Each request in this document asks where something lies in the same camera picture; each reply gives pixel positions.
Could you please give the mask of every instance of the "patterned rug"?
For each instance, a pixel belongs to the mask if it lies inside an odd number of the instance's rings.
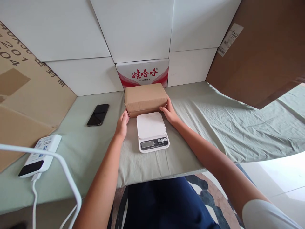
[[[185,177],[206,205],[221,229],[244,228],[230,202],[217,186],[202,173]],[[107,229],[123,229],[128,209],[128,186],[117,189]]]

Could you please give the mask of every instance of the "blue pants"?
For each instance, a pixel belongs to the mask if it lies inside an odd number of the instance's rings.
[[[220,229],[184,177],[128,186],[124,229]]]

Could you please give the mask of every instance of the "wrinkled sheet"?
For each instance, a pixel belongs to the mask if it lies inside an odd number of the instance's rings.
[[[206,82],[166,88],[180,119],[214,144],[235,163],[264,161],[305,151],[305,86],[298,86],[258,110],[228,98]],[[97,104],[110,104],[102,126],[86,123]],[[78,97],[60,127],[57,153],[85,196],[123,112],[124,93]],[[170,147],[142,154],[138,148],[136,119],[130,119],[123,142],[117,187],[189,175],[204,171],[189,146],[163,116]],[[0,212],[32,205],[31,179],[18,178],[27,156],[0,175]],[[62,168],[53,160],[36,183],[38,202],[72,198]]]

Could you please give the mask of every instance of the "white panel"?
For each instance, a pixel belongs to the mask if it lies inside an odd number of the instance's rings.
[[[89,0],[1,0],[0,20],[43,62],[110,56]]]
[[[171,52],[219,47],[241,0],[175,0]]]
[[[46,63],[77,95],[123,91],[111,57]]]
[[[115,63],[168,58],[173,0],[91,0]]]
[[[169,53],[167,86],[205,81],[217,48]]]

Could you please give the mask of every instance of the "shirt sleeve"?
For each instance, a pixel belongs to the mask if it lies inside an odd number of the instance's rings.
[[[302,229],[273,204],[264,200],[250,200],[242,209],[246,229]]]

